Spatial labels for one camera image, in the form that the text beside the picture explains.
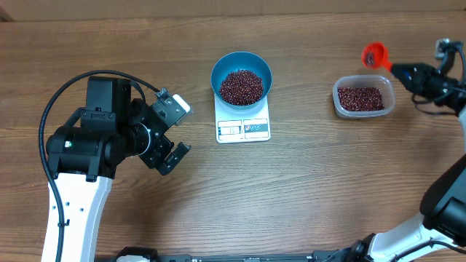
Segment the red measuring scoop blue handle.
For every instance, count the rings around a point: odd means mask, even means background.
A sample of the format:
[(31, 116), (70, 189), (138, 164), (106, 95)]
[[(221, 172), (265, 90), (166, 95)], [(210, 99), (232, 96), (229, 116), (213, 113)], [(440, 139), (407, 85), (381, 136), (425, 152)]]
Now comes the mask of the red measuring scoop blue handle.
[(364, 48), (361, 54), (361, 60), (366, 68), (383, 68), (389, 72), (394, 64), (389, 59), (388, 49), (379, 41), (371, 42)]

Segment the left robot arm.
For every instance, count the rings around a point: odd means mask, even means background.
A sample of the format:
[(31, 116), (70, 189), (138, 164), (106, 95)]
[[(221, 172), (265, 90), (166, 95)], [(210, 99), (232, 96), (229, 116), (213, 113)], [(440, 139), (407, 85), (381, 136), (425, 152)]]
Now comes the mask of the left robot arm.
[[(87, 80), (86, 103), (49, 137), (47, 116), (73, 83)], [(190, 146), (165, 133), (191, 113), (178, 94), (155, 89), (156, 101), (132, 98), (151, 85), (119, 71), (99, 70), (66, 82), (50, 99), (39, 123), (39, 156), (49, 184), (49, 215), (43, 261), (93, 261), (103, 207), (117, 166), (136, 156), (160, 175), (169, 174)]]

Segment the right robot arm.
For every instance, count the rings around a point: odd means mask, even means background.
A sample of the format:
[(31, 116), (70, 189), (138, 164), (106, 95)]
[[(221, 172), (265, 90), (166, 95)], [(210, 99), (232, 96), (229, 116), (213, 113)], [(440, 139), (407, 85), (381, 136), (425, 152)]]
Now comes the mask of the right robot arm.
[[(452, 79), (448, 66), (394, 63), (388, 70), (413, 95), (446, 106), (465, 128), (465, 79)], [(413, 261), (448, 248), (465, 253), (465, 158), (460, 158), (428, 188), (419, 213), (384, 233), (370, 234), (328, 261)]]

